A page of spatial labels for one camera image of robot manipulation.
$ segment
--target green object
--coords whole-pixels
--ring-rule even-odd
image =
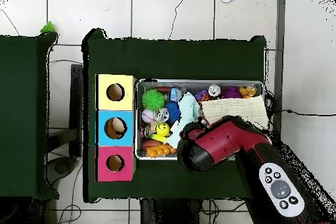
[[[151,89],[142,95],[142,105],[151,111],[159,110],[165,105],[165,99],[160,92]]]
[[[45,180],[47,57],[56,33],[0,36],[0,196],[58,198]]]
[[[40,30],[41,33],[47,33],[47,32],[55,32],[55,28],[53,23],[48,21],[45,26]]]
[[[224,161],[206,172],[189,172],[176,161],[137,160],[132,181],[95,181],[95,74],[132,75],[137,79],[232,79],[264,78],[264,37],[251,41],[152,41],[105,39],[101,29],[84,39],[90,62],[84,110],[84,129],[89,126],[89,150],[84,152],[84,197],[95,198],[224,198],[247,197],[235,161]]]

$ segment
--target remote control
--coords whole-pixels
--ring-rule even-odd
[[[281,215],[295,217],[303,211],[303,198],[279,165],[263,164],[259,170],[259,179]]]

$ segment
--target purple toy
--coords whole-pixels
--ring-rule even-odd
[[[203,95],[203,94],[206,94],[206,93],[207,93],[207,90],[206,90],[206,89],[199,91],[197,94],[195,94],[195,99],[196,99],[197,101],[200,101],[201,98],[202,98],[202,95]]]
[[[239,94],[238,87],[229,86],[227,87],[223,98],[224,99],[240,99],[242,96]]]

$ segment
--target orange toy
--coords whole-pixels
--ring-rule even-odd
[[[162,154],[174,154],[175,152],[176,150],[169,145],[151,146],[146,149],[146,156],[156,158],[157,156],[161,156]]]
[[[257,90],[254,86],[239,87],[239,93],[243,99],[249,99],[250,97],[255,96]]]

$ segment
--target pink cube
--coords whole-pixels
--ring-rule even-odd
[[[97,180],[131,181],[135,172],[135,162],[131,146],[99,146],[96,161],[98,164]]]

